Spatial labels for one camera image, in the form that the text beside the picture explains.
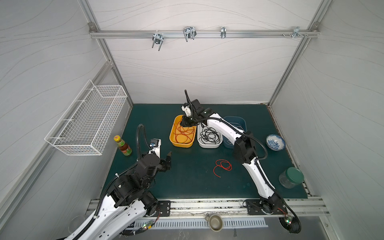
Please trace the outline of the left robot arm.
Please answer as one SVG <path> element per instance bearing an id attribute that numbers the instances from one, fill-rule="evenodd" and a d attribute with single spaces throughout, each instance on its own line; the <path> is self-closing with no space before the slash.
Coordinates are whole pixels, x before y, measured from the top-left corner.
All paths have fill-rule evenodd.
<path id="1" fill-rule="evenodd" d="M 150 192 L 156 174 L 172 167 L 172 154 L 161 159 L 154 152 L 144 154 L 108 184 L 94 212 L 68 240 L 112 240 L 130 224 L 156 212 L 158 200 Z"/>

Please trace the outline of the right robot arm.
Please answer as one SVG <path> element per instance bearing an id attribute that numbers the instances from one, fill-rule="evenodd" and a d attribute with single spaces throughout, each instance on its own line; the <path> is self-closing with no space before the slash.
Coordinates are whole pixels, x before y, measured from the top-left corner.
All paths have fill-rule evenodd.
<path id="1" fill-rule="evenodd" d="M 252 132 L 236 128 L 212 109 L 205 109 L 198 100 L 191 101 L 187 98 L 182 110 L 185 113 L 182 116 L 182 127 L 205 124 L 207 127 L 215 129 L 234 145 L 234 158 L 246 168 L 256 185 L 260 197 L 258 207 L 267 215 L 273 214 L 277 210 L 278 204 L 284 203 L 284 199 L 277 193 L 261 166 L 260 161 L 268 157 L 266 147 L 253 136 Z"/>

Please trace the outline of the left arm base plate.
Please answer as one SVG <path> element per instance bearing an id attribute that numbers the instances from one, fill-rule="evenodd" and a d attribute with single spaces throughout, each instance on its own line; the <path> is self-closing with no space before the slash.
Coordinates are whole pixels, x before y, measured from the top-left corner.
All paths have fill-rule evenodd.
<path id="1" fill-rule="evenodd" d="M 169 217 L 171 214 L 171 201 L 158 201 L 153 207 L 153 212 L 149 217 Z"/>

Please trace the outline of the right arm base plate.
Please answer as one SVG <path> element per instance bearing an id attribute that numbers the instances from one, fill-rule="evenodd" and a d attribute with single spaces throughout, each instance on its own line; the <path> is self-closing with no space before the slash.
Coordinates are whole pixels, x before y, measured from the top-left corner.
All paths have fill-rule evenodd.
<path id="1" fill-rule="evenodd" d="M 243 201 L 242 206 L 246 208 L 248 215 L 284 215 L 289 211 L 286 205 L 278 200 L 276 203 L 269 203 L 261 199 L 247 199 Z"/>

